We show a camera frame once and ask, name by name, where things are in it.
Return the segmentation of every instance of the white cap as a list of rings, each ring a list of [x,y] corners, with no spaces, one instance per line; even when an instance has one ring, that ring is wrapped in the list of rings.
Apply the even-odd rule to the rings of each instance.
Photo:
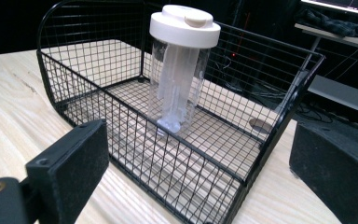
[[[162,12],[152,14],[150,34],[156,39],[184,47],[210,49],[217,45],[220,26],[207,12],[167,5]]]

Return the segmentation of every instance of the wire basket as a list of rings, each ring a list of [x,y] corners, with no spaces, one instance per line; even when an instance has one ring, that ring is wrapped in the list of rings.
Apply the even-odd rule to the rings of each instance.
[[[184,222],[230,223],[324,56],[225,24],[186,136],[149,119],[150,15],[143,1],[64,1],[37,57],[57,112],[106,119],[110,161]]]

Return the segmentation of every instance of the wooden table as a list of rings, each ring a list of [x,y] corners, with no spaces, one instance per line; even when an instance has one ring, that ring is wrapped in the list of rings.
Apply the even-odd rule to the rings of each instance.
[[[71,130],[45,94],[35,50],[0,55],[0,177],[26,177],[24,165]],[[339,223],[290,172],[292,121],[233,223]],[[77,223],[178,223],[109,165]]]

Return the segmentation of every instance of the clear plastic cylinder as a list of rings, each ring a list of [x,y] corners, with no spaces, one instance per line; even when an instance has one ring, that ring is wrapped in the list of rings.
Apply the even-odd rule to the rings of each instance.
[[[147,116],[168,131],[188,134],[200,98],[209,49],[155,39]],[[158,134],[164,135],[161,129]]]

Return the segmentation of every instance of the basket floor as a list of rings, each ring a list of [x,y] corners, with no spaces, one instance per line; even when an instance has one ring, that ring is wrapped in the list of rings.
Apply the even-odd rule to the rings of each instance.
[[[133,80],[106,90],[146,114],[148,87],[148,82]],[[95,91],[75,98],[67,102],[63,113],[75,123],[105,118],[110,153],[132,176],[189,220],[221,221],[240,181],[175,138],[158,137],[156,126],[125,106],[106,100],[110,98],[106,95]],[[185,140],[245,179],[260,142],[199,108],[193,120]]]

